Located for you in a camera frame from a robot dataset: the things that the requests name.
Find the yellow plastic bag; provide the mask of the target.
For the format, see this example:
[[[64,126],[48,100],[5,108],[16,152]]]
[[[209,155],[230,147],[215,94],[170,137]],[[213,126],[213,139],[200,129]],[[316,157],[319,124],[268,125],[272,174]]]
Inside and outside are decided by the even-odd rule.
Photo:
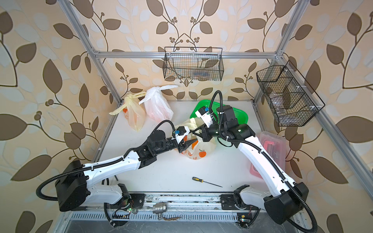
[[[110,115],[117,115],[120,112],[123,112],[124,109],[127,109],[127,117],[129,126],[135,130],[140,131],[144,125],[145,118],[146,118],[146,112],[145,109],[141,106],[139,103],[140,97],[145,97],[146,92],[142,91],[136,94],[128,94],[124,97],[124,104],[122,104],[120,107],[118,107],[113,112],[110,112]]]
[[[199,126],[203,125],[204,122],[200,118],[190,118],[182,123],[180,126],[187,126],[190,131],[195,130]],[[217,146],[217,139],[212,138],[209,142],[203,142],[203,139],[199,136],[195,136],[192,133],[184,137],[184,141],[197,139],[191,146],[185,151],[181,152],[182,155],[192,160],[199,160],[208,155],[211,155]]]

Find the white plastic bag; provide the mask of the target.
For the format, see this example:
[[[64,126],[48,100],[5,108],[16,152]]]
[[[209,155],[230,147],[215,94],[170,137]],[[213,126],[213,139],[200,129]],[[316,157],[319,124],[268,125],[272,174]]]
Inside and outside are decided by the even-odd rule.
[[[169,91],[177,85],[155,86],[146,91],[145,97],[139,102],[144,104],[145,111],[149,118],[160,123],[163,120],[171,120],[173,111],[171,110],[166,98],[163,96],[162,91]]]

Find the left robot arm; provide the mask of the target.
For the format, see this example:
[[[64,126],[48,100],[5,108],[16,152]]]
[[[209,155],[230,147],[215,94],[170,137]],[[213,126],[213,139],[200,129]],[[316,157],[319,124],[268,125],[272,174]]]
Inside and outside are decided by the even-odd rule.
[[[81,206],[102,203],[107,207],[129,201],[131,196],[124,184],[104,185],[101,182],[120,173],[144,168],[162,153],[183,152],[196,142],[196,139],[184,140],[190,133],[188,127],[176,129],[170,120],[167,123],[173,130],[171,137],[167,138],[165,132],[156,127],[143,144],[128,149],[122,156],[96,163],[71,162],[63,173],[40,184],[36,195],[43,200],[58,202],[61,212]]]

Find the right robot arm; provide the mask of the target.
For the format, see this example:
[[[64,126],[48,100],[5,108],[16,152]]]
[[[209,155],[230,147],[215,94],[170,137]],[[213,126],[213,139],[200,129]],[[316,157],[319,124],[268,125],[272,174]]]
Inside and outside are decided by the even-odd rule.
[[[221,91],[217,90],[213,97],[219,97],[220,103],[214,111],[212,106],[202,107],[196,111],[203,125],[196,130],[201,131],[199,137],[204,142],[212,138],[222,139],[232,144],[242,152],[254,165],[264,182],[270,195],[262,197],[250,191],[245,186],[239,191],[239,196],[245,205],[254,205],[265,209],[270,218],[277,224],[285,221],[303,233],[315,233],[318,224],[311,208],[306,203],[309,189],[304,183],[297,183],[272,159],[264,149],[254,131],[247,124],[239,124],[234,110],[223,104]],[[311,220],[311,228],[307,229],[291,220],[299,211],[305,210]]]

